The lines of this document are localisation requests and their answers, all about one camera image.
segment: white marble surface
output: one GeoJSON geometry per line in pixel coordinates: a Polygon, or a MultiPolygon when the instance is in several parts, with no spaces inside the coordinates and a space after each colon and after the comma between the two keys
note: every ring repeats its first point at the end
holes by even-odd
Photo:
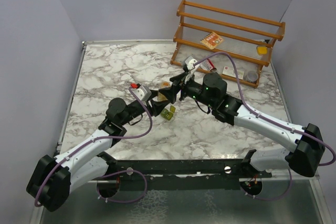
{"type": "MultiPolygon", "coordinates": [[[[134,100],[128,92],[130,82],[158,89],[162,81],[182,72],[170,65],[175,44],[134,45],[88,45],[80,77],[73,98],[67,128],[61,148],[65,152],[85,140],[104,120],[108,103],[115,97],[134,100]]],[[[201,58],[208,52],[188,47],[181,48],[179,58],[193,55],[201,58]]],[[[223,57],[213,59],[219,71],[223,57]]],[[[238,62],[238,68],[245,65],[238,62]]],[[[202,83],[203,74],[196,73],[195,80],[202,83]]],[[[227,91],[239,97],[237,84],[227,81],[227,91]]],[[[246,101],[258,110],[287,121],[281,95],[271,66],[264,68],[257,89],[242,86],[246,101]]],[[[275,142],[253,131],[223,124],[199,110],[192,99],[177,101],[176,112],[171,121],[158,116],[153,118],[153,130],[145,137],[122,140],[107,153],[117,159],[197,159],[197,158],[241,158],[248,150],[280,147],[275,142]]],[[[145,132],[149,120],[135,126],[125,126],[128,136],[145,132]]]]}

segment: yellow object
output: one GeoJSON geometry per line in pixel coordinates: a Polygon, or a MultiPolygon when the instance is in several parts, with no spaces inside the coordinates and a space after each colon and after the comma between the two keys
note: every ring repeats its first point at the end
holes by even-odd
{"type": "Polygon", "coordinates": [[[170,110],[170,112],[175,113],[176,108],[173,105],[171,105],[170,108],[169,108],[169,110],[170,110]]]}
{"type": "Polygon", "coordinates": [[[173,118],[174,113],[171,111],[168,111],[167,109],[163,109],[163,111],[160,113],[160,115],[170,121],[171,118],[173,118]]]}
{"type": "Polygon", "coordinates": [[[259,55],[266,55],[267,54],[267,47],[257,46],[257,53],[259,55]]]}

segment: green object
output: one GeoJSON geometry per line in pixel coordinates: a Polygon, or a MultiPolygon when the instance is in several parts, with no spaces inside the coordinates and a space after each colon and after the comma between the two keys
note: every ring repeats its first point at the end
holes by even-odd
{"type": "Polygon", "coordinates": [[[170,108],[169,108],[169,110],[170,110],[170,112],[175,113],[176,108],[173,105],[171,105],[170,108]]]}
{"type": "Polygon", "coordinates": [[[165,119],[167,119],[169,121],[171,118],[173,118],[174,113],[171,112],[171,111],[169,111],[169,110],[167,110],[167,109],[163,109],[163,111],[160,113],[160,115],[163,118],[165,118],[165,119]]]}

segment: small card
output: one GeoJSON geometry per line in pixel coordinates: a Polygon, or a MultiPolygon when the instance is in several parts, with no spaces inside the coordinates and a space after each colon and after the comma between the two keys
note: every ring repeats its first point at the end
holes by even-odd
{"type": "Polygon", "coordinates": [[[207,48],[214,49],[223,41],[224,39],[221,36],[212,32],[209,33],[204,39],[202,39],[201,43],[205,45],[207,48]]]}
{"type": "MultiPolygon", "coordinates": [[[[242,80],[244,77],[244,71],[237,69],[237,72],[239,79],[242,80]]],[[[235,69],[227,66],[224,66],[223,74],[226,74],[227,76],[236,77],[235,69]]]]}

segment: orange wooden shelf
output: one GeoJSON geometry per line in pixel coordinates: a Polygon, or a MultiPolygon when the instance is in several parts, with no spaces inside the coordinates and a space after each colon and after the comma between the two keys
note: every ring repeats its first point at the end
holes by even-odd
{"type": "MultiPolygon", "coordinates": [[[[223,52],[229,53],[235,59],[243,60],[243,61],[250,62],[250,63],[257,65],[257,73],[259,75],[259,78],[256,83],[250,83],[245,80],[240,81],[242,84],[246,84],[254,88],[258,87],[259,85],[260,73],[261,73],[263,66],[268,66],[270,64],[271,54],[272,54],[272,50],[273,50],[273,46],[275,42],[277,40],[281,41],[285,34],[285,26],[286,26],[285,22],[280,23],[280,22],[276,22],[273,20],[254,17],[254,16],[232,12],[229,10],[224,10],[224,9],[202,5],[198,3],[188,2],[186,0],[181,1],[176,14],[177,16],[180,17],[180,24],[176,30],[176,33],[173,39],[174,42],[176,42],[176,50],[171,59],[171,64],[178,65],[178,66],[182,65],[180,62],[175,60],[180,50],[181,45],[186,45],[186,46],[190,46],[193,48],[207,50],[210,52],[223,51],[223,52]],[[251,20],[252,22],[259,22],[259,23],[270,25],[270,26],[276,26],[277,32],[270,33],[268,31],[262,31],[262,30],[245,27],[245,26],[238,25],[238,24],[228,23],[228,22],[224,22],[221,20],[216,20],[213,18],[200,16],[198,14],[196,15],[192,13],[187,13],[185,11],[185,6],[192,6],[192,7],[204,9],[210,12],[215,12],[215,13],[220,13],[224,15],[239,17],[241,19],[251,20]],[[215,24],[219,28],[214,30],[209,27],[200,26],[199,24],[197,25],[190,24],[190,23],[185,22],[185,18],[188,18],[190,20],[199,20],[206,24],[208,23],[215,24]],[[220,30],[221,27],[228,27],[231,30],[233,29],[233,30],[244,31],[244,32],[251,33],[251,34],[261,35],[261,36],[269,38],[269,43],[259,41],[259,40],[253,40],[250,38],[243,37],[241,35],[235,35],[234,33],[224,32],[220,30]],[[215,32],[224,38],[224,42],[212,50],[207,48],[200,42],[201,39],[203,39],[206,35],[208,35],[211,32],[215,32]],[[267,54],[263,56],[258,55],[257,50],[256,50],[257,46],[265,46],[267,48],[267,54]]],[[[208,71],[203,70],[201,68],[198,68],[198,71],[203,72],[203,73],[208,73],[208,71]]],[[[227,79],[227,80],[232,80],[232,81],[236,80],[234,77],[227,76],[225,74],[222,74],[221,76],[222,78],[227,79]]]]}

